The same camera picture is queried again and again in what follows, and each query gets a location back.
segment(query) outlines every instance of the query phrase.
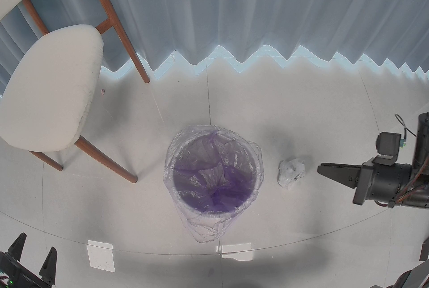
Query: white chair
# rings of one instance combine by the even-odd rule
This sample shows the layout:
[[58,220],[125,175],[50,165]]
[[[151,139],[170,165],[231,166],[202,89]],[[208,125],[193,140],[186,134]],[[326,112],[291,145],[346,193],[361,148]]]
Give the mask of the white chair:
[[[0,0],[0,20],[20,1]],[[0,99],[0,136],[8,144],[30,151],[57,170],[63,167],[43,152],[61,151],[74,144],[135,183],[135,175],[81,136],[103,58],[100,33],[113,26],[120,38],[128,39],[122,25],[118,25],[119,19],[110,1],[100,1],[108,18],[97,28],[80,24],[51,33],[46,30],[46,34],[23,56]],[[43,25],[41,20],[37,22],[36,11],[31,12],[31,1],[27,0],[25,4],[36,24],[40,27],[41,22]]]

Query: curtain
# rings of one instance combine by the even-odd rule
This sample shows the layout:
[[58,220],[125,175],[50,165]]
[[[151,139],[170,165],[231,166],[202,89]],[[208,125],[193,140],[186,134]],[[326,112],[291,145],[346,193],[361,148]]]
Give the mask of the curtain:
[[[49,30],[105,19],[98,0],[32,0]],[[366,54],[412,71],[429,70],[428,0],[112,0],[137,53],[154,70],[178,51],[191,64],[217,45],[239,62],[269,44],[284,58],[302,45],[324,60],[352,63]],[[40,37],[22,6],[1,20],[0,93]],[[118,70],[129,56],[113,29],[103,35],[103,65]]]

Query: brown wooden rod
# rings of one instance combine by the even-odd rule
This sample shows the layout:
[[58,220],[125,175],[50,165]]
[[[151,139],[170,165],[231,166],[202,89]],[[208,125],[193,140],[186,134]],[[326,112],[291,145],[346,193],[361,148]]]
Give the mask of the brown wooden rod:
[[137,182],[137,177],[133,174],[129,173],[121,167],[119,164],[114,162],[108,156],[106,156],[103,152],[97,149],[94,145],[92,145],[88,140],[86,140],[83,136],[80,136],[78,141],[75,142],[75,145],[80,148],[83,152],[93,157],[97,162],[100,162],[104,166],[108,167],[110,170],[114,171],[121,177],[127,179],[131,183]]
[[103,22],[101,22],[96,28],[100,32],[100,34],[103,34],[108,29],[110,29],[113,26],[110,18],[106,18]]
[[128,35],[125,32],[124,27],[122,26],[121,21],[119,20],[118,15],[115,12],[115,9],[113,8],[113,5],[110,0],[100,0],[101,5],[103,6],[107,17],[112,21],[113,27],[116,30],[116,33],[118,34],[119,38],[121,39],[122,44],[124,45],[126,51],[128,52],[129,56],[131,57],[132,62],[136,66],[137,71],[139,72],[140,76],[142,76],[145,83],[149,83],[151,79],[147,75],[145,68],[142,65],[142,62],[140,61],[139,57],[136,54],[136,50],[132,46],[132,43],[130,39],[128,38]]
[[33,152],[33,151],[29,151],[29,152],[32,153],[32,154],[34,154],[37,158],[41,159],[42,161],[44,161],[46,164],[50,165],[54,169],[57,169],[58,171],[61,171],[63,169],[63,166],[61,164],[58,164],[56,161],[54,161],[53,159],[49,158],[44,153],[42,153],[42,152]]
[[33,21],[36,23],[36,26],[40,29],[41,33],[43,35],[46,35],[49,33],[48,28],[40,18],[39,13],[36,11],[36,8],[34,7],[33,3],[30,0],[22,0],[22,4],[24,4],[25,9],[27,9],[28,13],[30,14]]

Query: trash bin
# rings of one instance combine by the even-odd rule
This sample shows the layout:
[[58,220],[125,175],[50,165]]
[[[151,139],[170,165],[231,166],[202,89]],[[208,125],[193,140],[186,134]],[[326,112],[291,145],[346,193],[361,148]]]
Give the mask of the trash bin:
[[167,151],[164,184],[197,242],[224,234],[256,199],[262,181],[258,145],[224,128],[187,127]]

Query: chair seat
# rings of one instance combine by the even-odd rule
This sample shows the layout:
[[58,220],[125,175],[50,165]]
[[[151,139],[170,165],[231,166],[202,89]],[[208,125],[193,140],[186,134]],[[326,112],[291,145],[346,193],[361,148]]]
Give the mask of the chair seat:
[[74,144],[88,115],[103,59],[93,26],[61,28],[40,38],[14,71],[0,99],[0,136],[29,151]]

